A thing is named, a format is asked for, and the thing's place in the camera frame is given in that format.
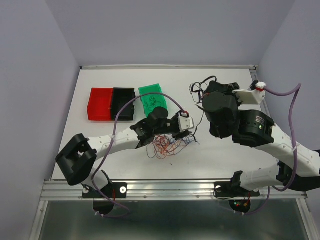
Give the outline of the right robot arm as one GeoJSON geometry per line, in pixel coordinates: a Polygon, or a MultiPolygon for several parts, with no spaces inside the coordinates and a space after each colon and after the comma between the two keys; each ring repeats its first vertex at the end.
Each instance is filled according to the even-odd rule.
{"type": "Polygon", "coordinates": [[[231,137],[235,144],[263,151],[277,159],[271,167],[239,170],[220,190],[231,196],[264,187],[282,192],[307,192],[320,187],[320,153],[299,144],[295,133],[287,135],[274,120],[259,110],[240,110],[241,105],[259,105],[266,96],[266,83],[254,81],[249,90],[235,83],[211,81],[201,97],[201,109],[209,132],[220,139],[231,137]]]}

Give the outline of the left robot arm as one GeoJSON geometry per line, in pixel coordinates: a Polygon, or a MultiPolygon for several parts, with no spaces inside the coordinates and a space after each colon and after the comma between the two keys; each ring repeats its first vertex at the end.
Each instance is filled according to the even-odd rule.
{"type": "Polygon", "coordinates": [[[148,117],[125,130],[98,137],[76,134],[56,156],[56,163],[70,186],[83,185],[106,197],[111,193],[111,180],[94,167],[95,162],[117,152],[143,148],[157,135],[179,140],[191,134],[194,120],[189,113],[180,110],[172,118],[168,116],[165,108],[156,107],[148,117]]]}

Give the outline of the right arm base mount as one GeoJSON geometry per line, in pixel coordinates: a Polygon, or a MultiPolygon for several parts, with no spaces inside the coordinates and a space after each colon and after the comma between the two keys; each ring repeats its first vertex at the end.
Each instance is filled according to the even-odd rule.
{"type": "Polygon", "coordinates": [[[232,187],[229,181],[218,181],[214,183],[213,193],[219,199],[259,197],[260,192],[249,191],[240,186],[232,187]]]}

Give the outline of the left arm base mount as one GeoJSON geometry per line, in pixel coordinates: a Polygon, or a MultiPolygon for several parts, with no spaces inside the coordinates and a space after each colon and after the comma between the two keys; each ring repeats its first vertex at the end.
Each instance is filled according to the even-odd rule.
{"type": "MultiPolygon", "coordinates": [[[[100,191],[106,195],[108,198],[125,199],[127,197],[128,184],[126,182],[113,182],[109,183],[106,187],[100,191]]],[[[85,187],[82,190],[83,199],[102,199],[103,196],[92,187],[85,187]]]]}

